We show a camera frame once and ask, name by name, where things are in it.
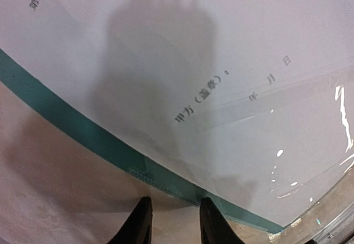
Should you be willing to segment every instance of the green tape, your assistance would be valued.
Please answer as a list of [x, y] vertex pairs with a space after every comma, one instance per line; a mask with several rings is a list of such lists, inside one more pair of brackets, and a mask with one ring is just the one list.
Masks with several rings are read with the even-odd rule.
[[145, 183], [192, 205], [198, 205], [201, 198], [209, 196], [224, 215], [233, 221], [270, 233], [284, 229], [208, 192], [128, 146], [54, 94], [3, 50], [0, 50], [0, 81], [72, 139]]

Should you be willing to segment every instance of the green strip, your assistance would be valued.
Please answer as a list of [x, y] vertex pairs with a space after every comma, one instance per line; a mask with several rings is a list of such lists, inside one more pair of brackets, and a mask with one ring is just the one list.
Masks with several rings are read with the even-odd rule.
[[72, 139], [127, 173], [170, 195], [198, 205], [209, 196], [230, 219], [278, 233], [283, 227], [226, 201], [142, 155], [75, 110], [0, 49], [0, 81]]

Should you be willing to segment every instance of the teal border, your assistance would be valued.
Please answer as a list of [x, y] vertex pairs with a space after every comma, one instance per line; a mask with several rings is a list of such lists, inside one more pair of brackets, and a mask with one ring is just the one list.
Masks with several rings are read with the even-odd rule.
[[191, 183], [128, 146], [45, 87], [0, 49], [0, 81], [72, 139], [138, 179], [193, 205], [209, 196], [233, 221], [278, 233], [284, 228]]

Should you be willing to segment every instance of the paper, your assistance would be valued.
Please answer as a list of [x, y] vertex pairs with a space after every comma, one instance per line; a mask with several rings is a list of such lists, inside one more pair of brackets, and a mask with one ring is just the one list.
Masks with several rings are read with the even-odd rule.
[[286, 226], [351, 164], [354, 0], [0, 1], [21, 67], [237, 206]]

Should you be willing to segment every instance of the brown surface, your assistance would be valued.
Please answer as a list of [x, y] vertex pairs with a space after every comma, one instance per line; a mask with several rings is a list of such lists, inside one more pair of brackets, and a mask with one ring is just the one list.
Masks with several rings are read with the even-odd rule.
[[[154, 243], [200, 243], [199, 211], [93, 154], [0, 84], [0, 237], [9, 243], [105, 243], [141, 196], [153, 199]], [[246, 243], [301, 243], [354, 199], [346, 175], [281, 235], [230, 222]]]

